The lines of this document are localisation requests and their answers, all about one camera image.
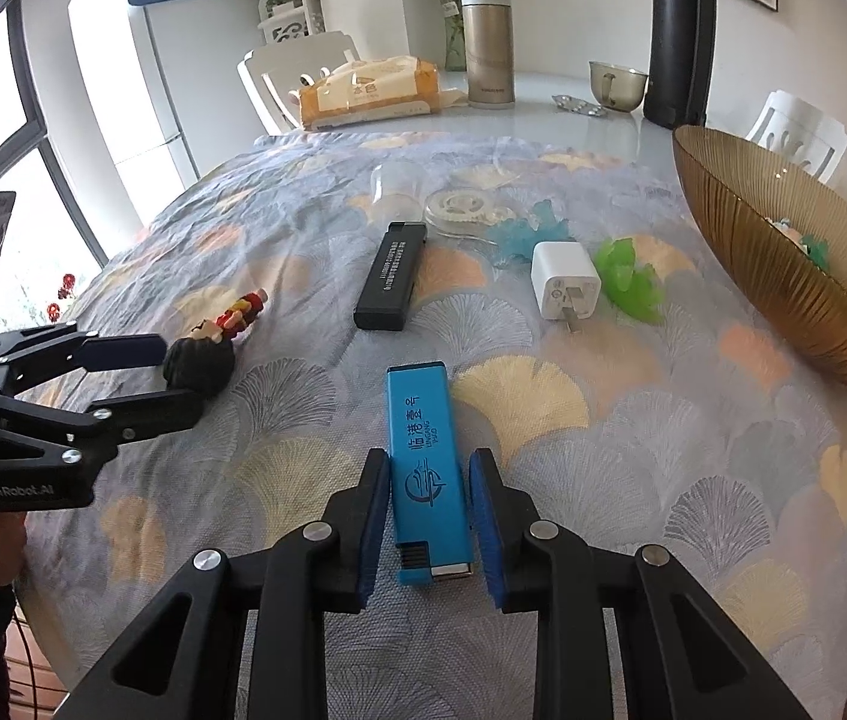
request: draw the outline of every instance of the blue lighter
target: blue lighter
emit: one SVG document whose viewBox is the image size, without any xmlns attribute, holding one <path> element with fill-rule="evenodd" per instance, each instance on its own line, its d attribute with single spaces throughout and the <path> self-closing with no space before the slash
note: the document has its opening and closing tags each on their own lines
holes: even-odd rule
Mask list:
<svg viewBox="0 0 847 720">
<path fill-rule="evenodd" d="M 387 370 L 394 541 L 401 584 L 470 576 L 473 548 L 442 362 Z"/>
</svg>

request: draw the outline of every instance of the patterned tablecloth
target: patterned tablecloth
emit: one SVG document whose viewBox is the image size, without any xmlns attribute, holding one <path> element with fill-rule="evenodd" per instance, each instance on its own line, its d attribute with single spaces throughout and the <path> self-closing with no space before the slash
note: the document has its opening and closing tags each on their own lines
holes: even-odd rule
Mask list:
<svg viewBox="0 0 847 720">
<path fill-rule="evenodd" d="M 633 236 L 665 279 L 665 323 L 601 298 L 571 335 L 540 318 L 529 266 L 494 269 L 469 242 L 433 235 L 406 330 L 356 330 L 382 235 L 366 214 L 370 171 L 395 158 L 426 167 L 427 193 L 475 186 L 524 209 L 549 197 L 590 247 Z M 734 288 L 679 186 L 511 139 L 291 136 L 187 191 L 71 316 L 104 335 L 175 338 L 259 286 L 272 303 L 201 423 L 125 447 L 89 509 L 28 518 L 22 599 L 66 683 L 198 550 L 257 550 L 316 517 L 367 449 L 386 446 L 386 367 L 438 359 L 462 458 L 489 445 L 508 484 L 595 546 L 665 544 L 813 717 L 839 716 L 847 389 L 809 370 Z M 83 408 L 162 386 L 151 370 L 72 374 L 35 396 Z M 399 586 L 389 543 L 367 613 L 329 619 L 331 717 L 529 717 L 535 618 L 497 613 L 480 576 Z"/>
</svg>

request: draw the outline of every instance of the cable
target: cable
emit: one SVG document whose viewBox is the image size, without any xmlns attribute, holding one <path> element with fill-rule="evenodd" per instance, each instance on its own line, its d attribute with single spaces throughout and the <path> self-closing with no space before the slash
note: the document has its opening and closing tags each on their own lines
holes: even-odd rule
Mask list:
<svg viewBox="0 0 847 720">
<path fill-rule="evenodd" d="M 27 653 L 27 664 L 30 665 L 30 688 L 34 692 L 34 720 L 37 717 L 37 675 L 34 673 L 34 659 L 30 656 L 30 645 L 27 644 L 27 637 L 23 634 L 23 626 L 20 624 L 20 618 L 17 617 L 17 610 L 14 609 L 14 622 L 17 623 L 17 632 L 20 635 L 20 641 L 23 642 L 23 651 Z"/>
</svg>

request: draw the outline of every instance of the cup handle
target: cup handle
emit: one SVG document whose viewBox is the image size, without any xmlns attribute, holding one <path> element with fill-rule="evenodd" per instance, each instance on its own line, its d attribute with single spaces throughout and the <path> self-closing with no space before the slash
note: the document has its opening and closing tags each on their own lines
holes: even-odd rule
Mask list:
<svg viewBox="0 0 847 720">
<path fill-rule="evenodd" d="M 611 100 L 609 96 L 609 90 L 611 90 L 612 85 L 614 85 L 614 79 L 616 79 L 613 73 L 605 73 L 603 77 L 603 85 L 600 87 L 600 97 L 604 98 L 604 100 L 609 100 L 609 103 L 614 104 L 614 100 Z"/>
</svg>

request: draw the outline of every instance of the window frame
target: window frame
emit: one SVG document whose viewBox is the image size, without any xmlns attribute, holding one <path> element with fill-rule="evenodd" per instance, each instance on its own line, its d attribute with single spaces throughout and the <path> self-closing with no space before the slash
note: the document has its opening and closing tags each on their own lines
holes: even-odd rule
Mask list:
<svg viewBox="0 0 847 720">
<path fill-rule="evenodd" d="M 46 167 L 65 210 L 67 210 L 67 215 L 77 228 L 77 232 L 94 260 L 103 268 L 109 258 L 77 204 L 76 197 L 70 188 L 70 182 L 67 181 L 47 135 L 46 119 L 43 117 L 43 110 L 41 110 L 38 101 L 37 89 L 30 69 L 30 60 L 27 56 L 27 45 L 23 31 L 23 9 L 20 0 L 10 0 L 7 4 L 7 36 L 10 44 L 11 64 L 14 69 L 14 80 L 17 82 L 17 93 L 26 122 L 0 145 L 0 179 L 27 154 L 36 149 L 43 159 L 43 165 Z"/>
</svg>

